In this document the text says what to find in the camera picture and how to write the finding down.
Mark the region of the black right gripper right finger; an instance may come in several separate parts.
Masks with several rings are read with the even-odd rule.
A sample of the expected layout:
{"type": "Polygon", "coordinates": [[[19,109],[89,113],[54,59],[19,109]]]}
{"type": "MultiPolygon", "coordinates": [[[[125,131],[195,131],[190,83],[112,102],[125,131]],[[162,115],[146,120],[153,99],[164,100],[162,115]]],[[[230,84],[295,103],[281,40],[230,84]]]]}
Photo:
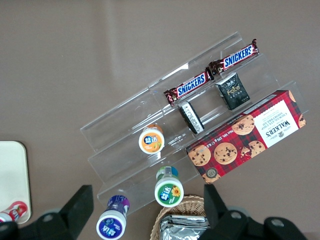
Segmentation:
{"type": "Polygon", "coordinates": [[[258,223],[240,210],[227,209],[217,189],[204,185],[204,211],[210,228],[205,240],[305,240],[306,236],[290,220],[268,217],[258,223]]]}

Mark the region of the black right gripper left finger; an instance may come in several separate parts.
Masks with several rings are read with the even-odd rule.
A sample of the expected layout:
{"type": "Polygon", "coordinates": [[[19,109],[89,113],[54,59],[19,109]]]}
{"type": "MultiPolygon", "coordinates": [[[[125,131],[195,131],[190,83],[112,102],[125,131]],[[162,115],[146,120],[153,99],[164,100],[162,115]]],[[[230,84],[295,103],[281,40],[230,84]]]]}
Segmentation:
{"type": "Polygon", "coordinates": [[[16,222],[0,224],[2,240],[76,240],[94,210],[93,187],[83,185],[61,208],[19,228],[16,222]]]}

